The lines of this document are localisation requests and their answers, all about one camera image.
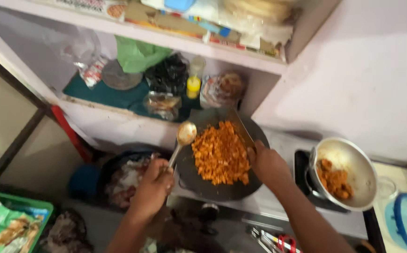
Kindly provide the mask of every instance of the orange food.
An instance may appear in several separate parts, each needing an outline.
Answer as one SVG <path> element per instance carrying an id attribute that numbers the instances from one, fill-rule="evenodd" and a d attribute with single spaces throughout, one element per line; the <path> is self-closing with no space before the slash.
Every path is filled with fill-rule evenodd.
<path id="1" fill-rule="evenodd" d="M 250 169 L 247 152 L 233 124 L 219 122 L 219 129 L 211 126 L 198 135 L 191 144 L 198 174 L 213 185 L 242 181 L 249 183 Z"/>
<path id="2" fill-rule="evenodd" d="M 347 183 L 347 171 L 332 170 L 332 162 L 323 158 L 317 163 L 317 174 L 331 195 L 339 199 L 353 197 L 352 187 Z"/>

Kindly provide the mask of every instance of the aluminum pot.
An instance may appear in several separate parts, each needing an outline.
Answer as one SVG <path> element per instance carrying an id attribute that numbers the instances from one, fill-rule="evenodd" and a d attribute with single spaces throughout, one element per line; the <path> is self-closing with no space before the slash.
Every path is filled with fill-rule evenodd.
<path id="1" fill-rule="evenodd" d="M 326 158 L 333 169 L 346 170 L 347 182 L 352 186 L 353 197 L 337 199 L 322 185 L 317 174 L 317 162 Z M 311 150 L 309 173 L 319 197 L 352 211 L 365 211 L 372 207 L 377 195 L 377 173 L 366 154 L 355 144 L 342 138 L 327 138 Z"/>

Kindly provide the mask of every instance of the frying pan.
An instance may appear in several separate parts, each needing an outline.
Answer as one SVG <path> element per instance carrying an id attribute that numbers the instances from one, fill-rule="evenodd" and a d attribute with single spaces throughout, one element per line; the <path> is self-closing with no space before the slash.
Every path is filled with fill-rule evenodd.
<path id="1" fill-rule="evenodd" d="M 224 108 L 207 109 L 191 115 L 188 120 L 196 125 L 199 135 L 209 125 L 219 128 L 219 122 L 226 120 L 227 111 Z M 240 115 L 240 118 L 252 139 L 261 140 L 264 146 L 269 148 L 263 130 L 249 117 Z M 213 201 L 240 200 L 254 193 L 263 184 L 253 170 L 249 170 L 249 184 L 246 186 L 241 181 L 236 181 L 232 185 L 212 185 L 211 181 L 203 180 L 197 173 L 191 145 L 183 147 L 178 154 L 176 169 L 180 175 L 180 180 L 189 190 L 194 191 L 202 198 Z"/>

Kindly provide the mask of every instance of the metal spoon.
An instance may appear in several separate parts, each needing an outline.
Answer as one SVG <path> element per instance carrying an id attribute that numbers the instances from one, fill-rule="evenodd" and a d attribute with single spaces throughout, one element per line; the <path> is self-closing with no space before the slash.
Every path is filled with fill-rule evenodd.
<path id="1" fill-rule="evenodd" d="M 185 121 L 182 124 L 180 124 L 177 130 L 177 147 L 175 148 L 173 155 L 171 156 L 171 159 L 169 159 L 167 167 L 161 168 L 157 178 L 159 178 L 167 170 L 167 168 L 173 168 L 178 153 L 180 153 L 181 149 L 184 146 L 191 144 L 196 138 L 196 135 L 197 128 L 194 123 Z"/>

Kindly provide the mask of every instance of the green crate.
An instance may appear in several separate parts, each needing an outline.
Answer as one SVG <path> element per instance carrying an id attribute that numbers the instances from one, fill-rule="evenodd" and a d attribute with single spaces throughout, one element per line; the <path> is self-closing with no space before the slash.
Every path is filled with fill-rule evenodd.
<path id="1" fill-rule="evenodd" d="M 5 193 L 0 193 L 0 202 L 4 206 L 7 206 L 6 203 L 9 202 L 9 203 L 11 203 L 11 205 L 46 209 L 46 210 L 49 211 L 49 213 L 44 218 L 43 223 L 41 224 L 41 227 L 39 229 L 39 232 L 36 235 L 35 239 L 33 240 L 32 246 L 31 246 L 31 248 L 29 250 L 29 253 L 35 252 L 34 248 L 38 244 L 38 239 L 39 239 L 41 233 L 44 230 L 44 227 L 46 226 L 47 222 L 49 221 L 49 218 L 51 217 L 51 215 L 52 215 L 52 213 L 54 211 L 54 205 L 52 205 L 49 202 L 45 202 L 45 201 L 34 200 L 34 199 L 30 199 L 30 198 L 22 198 L 22 197 L 13 196 L 13 195 L 10 195 L 10 194 L 5 194 Z"/>

